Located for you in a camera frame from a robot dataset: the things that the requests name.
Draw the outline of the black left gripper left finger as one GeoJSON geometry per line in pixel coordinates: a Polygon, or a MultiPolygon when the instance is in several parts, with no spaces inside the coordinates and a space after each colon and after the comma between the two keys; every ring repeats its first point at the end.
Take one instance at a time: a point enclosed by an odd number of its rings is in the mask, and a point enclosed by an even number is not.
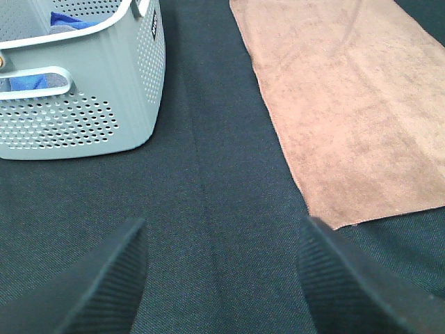
{"type": "Polygon", "coordinates": [[[1,307],[2,333],[130,333],[147,277],[147,222],[119,226],[67,271],[1,307]]]}

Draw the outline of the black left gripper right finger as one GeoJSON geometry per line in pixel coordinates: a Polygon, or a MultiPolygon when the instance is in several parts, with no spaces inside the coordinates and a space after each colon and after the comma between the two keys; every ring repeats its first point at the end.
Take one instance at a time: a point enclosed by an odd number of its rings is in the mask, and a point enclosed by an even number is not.
{"type": "Polygon", "coordinates": [[[443,333],[444,300],[395,276],[321,219],[300,226],[298,268],[319,333],[443,333]]]}

